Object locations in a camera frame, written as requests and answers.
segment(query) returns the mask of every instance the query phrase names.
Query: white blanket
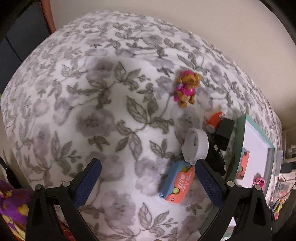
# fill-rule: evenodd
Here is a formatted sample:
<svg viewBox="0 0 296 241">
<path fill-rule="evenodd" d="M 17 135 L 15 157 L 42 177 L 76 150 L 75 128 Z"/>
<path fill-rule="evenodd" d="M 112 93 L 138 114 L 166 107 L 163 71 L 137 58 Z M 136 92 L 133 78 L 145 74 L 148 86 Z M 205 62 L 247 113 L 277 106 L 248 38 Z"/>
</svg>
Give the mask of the white blanket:
<svg viewBox="0 0 296 241">
<path fill-rule="evenodd" d="M 172 96 L 185 69 L 203 79 L 196 103 L 181 109 Z M 52 34 L 19 67 L 1 107 L 32 187 L 59 186 L 101 160 L 81 208 L 100 240 L 197 240 L 212 208 L 200 182 L 180 205 L 161 199 L 159 187 L 187 129 L 204 128 L 222 108 L 233 120 L 249 114 L 281 146 L 278 117 L 230 58 L 191 32 L 129 13 L 89 13 Z"/>
</svg>

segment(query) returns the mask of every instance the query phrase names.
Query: white bottle cap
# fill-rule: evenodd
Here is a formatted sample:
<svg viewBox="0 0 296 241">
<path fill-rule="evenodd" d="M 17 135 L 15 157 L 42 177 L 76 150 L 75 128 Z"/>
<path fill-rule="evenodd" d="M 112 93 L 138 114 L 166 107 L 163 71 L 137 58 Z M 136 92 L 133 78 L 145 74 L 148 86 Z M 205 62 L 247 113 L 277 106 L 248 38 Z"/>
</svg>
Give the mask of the white bottle cap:
<svg viewBox="0 0 296 241">
<path fill-rule="evenodd" d="M 200 129 L 189 128 L 181 150 L 184 160 L 190 165 L 195 165 L 199 159 L 205 159 L 209 150 L 207 133 Z"/>
<path fill-rule="evenodd" d="M 206 126 L 205 126 L 205 128 L 207 129 L 207 131 L 209 132 L 209 133 L 211 133 L 211 134 L 214 134 L 215 133 L 215 128 L 212 126 L 212 125 L 209 125 L 209 124 L 207 124 Z"/>
</svg>

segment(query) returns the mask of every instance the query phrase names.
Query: black box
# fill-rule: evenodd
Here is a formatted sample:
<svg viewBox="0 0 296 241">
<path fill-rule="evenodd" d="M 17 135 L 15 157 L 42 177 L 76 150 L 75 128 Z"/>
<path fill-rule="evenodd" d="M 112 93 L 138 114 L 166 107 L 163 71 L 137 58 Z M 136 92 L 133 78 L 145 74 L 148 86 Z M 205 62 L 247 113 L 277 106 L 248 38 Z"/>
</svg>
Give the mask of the black box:
<svg viewBox="0 0 296 241">
<path fill-rule="evenodd" d="M 234 120 L 224 118 L 214 134 L 214 142 L 221 150 L 226 150 L 231 133 L 234 127 Z"/>
</svg>

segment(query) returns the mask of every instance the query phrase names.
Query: blue gripper pad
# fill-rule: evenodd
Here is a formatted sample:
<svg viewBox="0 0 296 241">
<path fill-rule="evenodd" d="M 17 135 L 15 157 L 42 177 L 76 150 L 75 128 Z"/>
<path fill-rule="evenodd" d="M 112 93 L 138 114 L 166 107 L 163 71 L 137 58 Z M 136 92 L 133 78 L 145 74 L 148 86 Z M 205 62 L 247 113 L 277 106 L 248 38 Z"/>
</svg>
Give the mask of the blue gripper pad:
<svg viewBox="0 0 296 241">
<path fill-rule="evenodd" d="M 95 163 L 89 169 L 87 174 L 84 176 L 80 185 L 75 191 L 75 201 L 74 206 L 76 209 L 85 205 L 91 191 L 94 188 L 100 174 L 102 172 L 102 164 L 101 161 L 96 159 Z"/>
<path fill-rule="evenodd" d="M 195 164 L 195 174 L 200 180 L 203 188 L 205 189 L 209 199 L 214 206 L 222 208 L 223 206 L 223 193 L 211 174 L 207 171 L 204 165 L 197 161 Z"/>
</svg>

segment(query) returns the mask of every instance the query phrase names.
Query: pink toy figure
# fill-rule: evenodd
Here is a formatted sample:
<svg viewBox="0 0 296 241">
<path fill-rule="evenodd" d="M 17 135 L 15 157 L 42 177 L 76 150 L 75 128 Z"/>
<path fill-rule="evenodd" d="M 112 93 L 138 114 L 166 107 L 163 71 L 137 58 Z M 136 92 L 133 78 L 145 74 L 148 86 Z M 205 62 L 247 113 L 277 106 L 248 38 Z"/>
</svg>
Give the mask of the pink toy figure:
<svg viewBox="0 0 296 241">
<path fill-rule="evenodd" d="M 265 186 L 265 180 L 262 177 L 256 177 L 253 183 L 253 186 L 259 185 L 261 189 Z"/>
<path fill-rule="evenodd" d="M 202 79 L 200 74 L 194 73 L 191 70 L 186 70 L 181 73 L 181 77 L 178 79 L 178 85 L 176 86 L 176 94 L 174 95 L 174 101 L 180 101 L 180 107 L 187 106 L 186 100 L 189 98 L 189 103 L 194 104 L 195 100 L 195 88 L 200 87 L 200 80 Z"/>
</svg>

